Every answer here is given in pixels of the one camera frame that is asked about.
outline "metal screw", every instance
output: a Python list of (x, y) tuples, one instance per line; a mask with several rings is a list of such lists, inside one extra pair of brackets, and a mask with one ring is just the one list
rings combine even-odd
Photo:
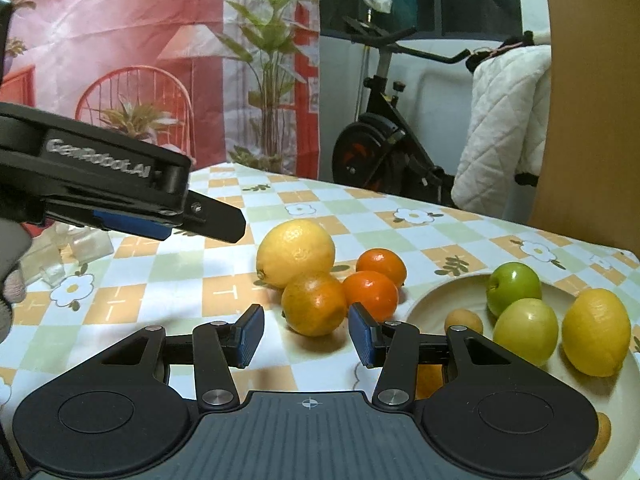
[(234, 400), (234, 394), (228, 390), (209, 390), (202, 394), (202, 400), (211, 406), (223, 406)]
[(409, 400), (409, 394), (404, 390), (390, 388), (380, 392), (378, 400), (387, 406), (399, 406)]

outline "white quilt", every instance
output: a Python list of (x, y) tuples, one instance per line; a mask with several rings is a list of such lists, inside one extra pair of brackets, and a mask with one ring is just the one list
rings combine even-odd
[(551, 46), (510, 50), (474, 72), (471, 121), (451, 197), (501, 218), (516, 173), (540, 175), (549, 115)]

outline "plate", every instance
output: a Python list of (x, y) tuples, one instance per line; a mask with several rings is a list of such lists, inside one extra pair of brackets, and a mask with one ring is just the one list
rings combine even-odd
[[(473, 274), (440, 285), (415, 303), (407, 323), (428, 334), (444, 334), (444, 320), (455, 308), (466, 308), (482, 319), (484, 336), (491, 338), (493, 323), (486, 308), (485, 285), (489, 274)], [(547, 283), (542, 284), (542, 300), (551, 306), (562, 323), (574, 296)], [(546, 371), (580, 391), (598, 412), (611, 420), (611, 440), (607, 449), (583, 473), (590, 480), (620, 480), (628, 471), (640, 444), (640, 370), (629, 351), (617, 377), (593, 378), (577, 371), (566, 359), (560, 345), (549, 359)]]

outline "green fruit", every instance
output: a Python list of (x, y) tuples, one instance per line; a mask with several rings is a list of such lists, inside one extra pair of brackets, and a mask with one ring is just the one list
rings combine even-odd
[(502, 264), (486, 282), (486, 304), (495, 317), (522, 298), (542, 299), (540, 278), (531, 267), (520, 262)]
[(542, 366), (558, 344), (556, 313), (541, 300), (518, 300), (498, 318), (494, 342), (531, 364)]

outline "tablecloth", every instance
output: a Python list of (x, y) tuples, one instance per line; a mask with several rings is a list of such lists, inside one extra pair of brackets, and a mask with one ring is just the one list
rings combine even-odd
[[(180, 230), (164, 242), (112, 233), (114, 253), (86, 268), (63, 251), (67, 278), (55, 290), (43, 282), (29, 287), (0, 348), (0, 403), (5, 402), (0, 420), (6, 428), (30, 391), (136, 330), (160, 324), (168, 335), (191, 333), (203, 322), (233, 322), (252, 303), (265, 308), (265, 329), (251, 365), (233, 370), (241, 397), (248, 390), (354, 388), (370, 395), (379, 371), (358, 366), (346, 326), (317, 339), (293, 333), (281, 316), (278, 293), (258, 280), (258, 245), (271, 228), (292, 218), (310, 218), (333, 237), (339, 278), (354, 272), (366, 249), (399, 254), (408, 275), (398, 319), (430, 288), (455, 275), (519, 260), (572, 294), (588, 287), (615, 292), (632, 321), (630, 348), (640, 356), (640, 264), (628, 251), (234, 164), (194, 172), (190, 187), (242, 208), (244, 237), (229, 245)], [(614, 219), (611, 225), (615, 228)], [(193, 398), (192, 368), (173, 366), (170, 385)]]

